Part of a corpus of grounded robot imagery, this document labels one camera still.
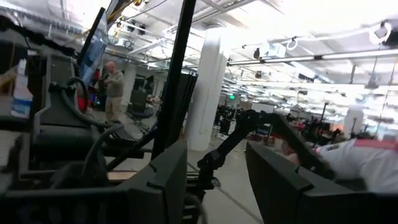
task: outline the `man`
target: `man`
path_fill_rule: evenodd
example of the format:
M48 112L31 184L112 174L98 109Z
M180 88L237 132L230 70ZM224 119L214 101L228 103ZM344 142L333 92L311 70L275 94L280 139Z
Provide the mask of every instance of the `man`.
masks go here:
M398 144L394 141L352 139L315 150L336 172L338 180L363 179L370 192L398 193ZM299 164L296 153L282 149Z
M123 73L116 70L114 62L108 62L105 65L106 71L109 73L108 78L104 81L106 85L106 103L105 117L107 121L119 118L120 106L123 96Z

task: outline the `gray jacket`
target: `gray jacket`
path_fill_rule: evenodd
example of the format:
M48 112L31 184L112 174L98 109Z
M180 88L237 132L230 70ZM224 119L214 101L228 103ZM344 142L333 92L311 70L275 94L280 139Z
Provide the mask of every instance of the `gray jacket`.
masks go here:
M120 97L123 96L124 77L123 73L117 71L115 75L109 74L108 87L106 88L106 95L108 97Z

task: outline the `white shirt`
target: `white shirt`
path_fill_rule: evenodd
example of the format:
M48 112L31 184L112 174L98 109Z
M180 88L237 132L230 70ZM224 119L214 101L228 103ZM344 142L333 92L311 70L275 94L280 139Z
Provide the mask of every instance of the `white shirt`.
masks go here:
M353 139L316 151L336 172L337 179L362 178L368 191L398 193L398 144Z

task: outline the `floor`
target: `floor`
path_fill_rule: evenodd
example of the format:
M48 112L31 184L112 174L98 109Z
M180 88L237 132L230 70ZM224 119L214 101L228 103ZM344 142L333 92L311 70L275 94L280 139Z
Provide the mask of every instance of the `floor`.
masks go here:
M104 113L102 112L94 111L93 115L96 119L104 120ZM131 120L126 115L121 114L119 119L126 124L126 129L129 132L137 138L140 137L141 134L139 130L131 124ZM144 123L151 125L155 120L156 118L147 119ZM9 131L0 131L0 166L3 166L7 162L8 149L13 144L18 134L19 133L12 133ZM209 148L206 152L188 152L188 161L191 165L196 167L198 160L208 151L215 149L222 143L215 135L216 133L213 133ZM145 148L151 148L152 144L153 142L150 142ZM256 199L254 198L249 183L245 155L243 152L245 145L245 141L240 142L228 155L224 166L215 172L215 177L220 180L221 187L208 191L203 202L208 214L209 223L262 223ZM150 154L146 153L144 159L127 159L116 169L138 170L147 165L149 159Z

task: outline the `ceiling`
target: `ceiling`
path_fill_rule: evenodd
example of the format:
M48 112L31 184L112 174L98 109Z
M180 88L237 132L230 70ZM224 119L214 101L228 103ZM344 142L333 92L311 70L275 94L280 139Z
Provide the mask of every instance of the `ceiling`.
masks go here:
M114 6L117 0L61 0L62 4L60 0L36 0L28 6L25 0L7 2L89 29L98 9ZM152 69L167 68L181 5L182 0L147 0L140 6L128 6L117 17L129 18L135 26L122 22L118 28L113 24L107 52ZM384 49L370 33L379 30L382 21L394 21L397 7L395 0L372 0L366 4L359 0L197 0L184 65L197 68L206 28L215 25L225 27L233 37L233 62L254 60L257 48L267 50L268 46L279 44L281 49L288 45L288 49L277 57ZM127 25L135 30L128 31ZM138 32L141 25L145 25L144 35ZM223 94L238 93L244 100L272 102L285 109L299 104L314 113L322 112L327 101L326 117L334 120L341 120L349 105L360 104L365 107L367 122L376 125L375 118L397 117L395 60L383 57L230 66L226 69ZM262 73L260 79L254 77L257 71ZM380 87L365 88L370 78L375 78Z

